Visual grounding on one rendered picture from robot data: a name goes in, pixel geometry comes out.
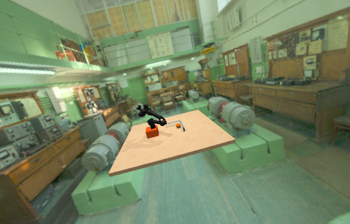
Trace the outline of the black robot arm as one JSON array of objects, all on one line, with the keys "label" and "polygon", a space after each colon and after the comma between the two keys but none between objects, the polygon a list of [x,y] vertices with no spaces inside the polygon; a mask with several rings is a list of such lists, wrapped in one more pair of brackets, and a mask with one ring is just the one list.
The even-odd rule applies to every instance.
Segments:
[{"label": "black robot arm", "polygon": [[[147,121],[147,123],[148,123],[148,125],[151,127],[151,129],[156,128],[155,124],[159,124],[159,125],[161,125],[161,126],[164,126],[164,125],[167,124],[167,121],[166,121],[161,115],[155,113],[153,110],[151,110],[150,108],[148,108],[148,105],[147,105],[147,104],[144,104],[143,107],[144,107],[144,113],[146,113],[146,114],[148,114],[148,115],[152,115],[152,116],[154,116],[154,117],[156,117],[156,118],[159,119],[159,120],[154,120],[154,119],[151,118],[151,119],[149,119],[149,120]],[[142,111],[140,111],[140,112],[138,113],[138,115],[139,115],[140,117],[143,117],[143,114],[144,114],[144,113],[143,113]],[[163,120],[161,121],[161,119],[163,119]]]}]

